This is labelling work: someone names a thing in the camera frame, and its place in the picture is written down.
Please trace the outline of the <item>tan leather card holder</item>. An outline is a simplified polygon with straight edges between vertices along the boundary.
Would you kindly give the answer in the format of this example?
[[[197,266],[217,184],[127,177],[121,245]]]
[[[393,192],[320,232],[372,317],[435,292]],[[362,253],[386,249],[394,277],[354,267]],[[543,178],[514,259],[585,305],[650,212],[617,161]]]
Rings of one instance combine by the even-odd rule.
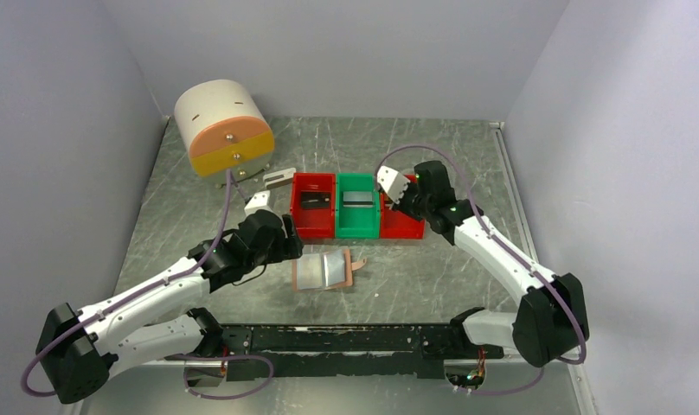
[[[292,288],[295,291],[327,291],[351,287],[354,272],[366,264],[366,258],[353,260],[348,247],[307,253],[292,261]]]

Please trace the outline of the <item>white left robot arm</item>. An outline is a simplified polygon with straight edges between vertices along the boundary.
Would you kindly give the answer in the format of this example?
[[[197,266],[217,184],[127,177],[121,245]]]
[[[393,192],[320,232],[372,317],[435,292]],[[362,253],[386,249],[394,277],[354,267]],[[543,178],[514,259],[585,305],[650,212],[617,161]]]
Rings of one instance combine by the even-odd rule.
[[[62,404],[92,395],[109,379],[172,355],[208,360],[224,355],[223,329],[205,308],[160,323],[177,307],[238,284],[255,269],[297,259],[303,243],[293,218],[259,209],[236,228],[199,242],[155,277],[115,297],[75,310],[51,309],[36,363]]]

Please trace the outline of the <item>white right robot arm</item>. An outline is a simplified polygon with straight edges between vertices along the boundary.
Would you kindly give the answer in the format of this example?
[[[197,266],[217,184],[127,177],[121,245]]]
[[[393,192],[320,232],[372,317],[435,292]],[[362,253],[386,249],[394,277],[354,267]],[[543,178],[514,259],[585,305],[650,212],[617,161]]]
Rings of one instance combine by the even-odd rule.
[[[533,367],[567,361],[589,337],[587,310],[580,280],[557,275],[512,244],[473,202],[459,199],[440,161],[419,163],[414,178],[389,167],[379,168],[376,182],[395,211],[424,220],[477,260],[510,295],[514,312],[474,309],[459,315],[450,334],[455,355],[472,357],[482,345],[515,349]]]

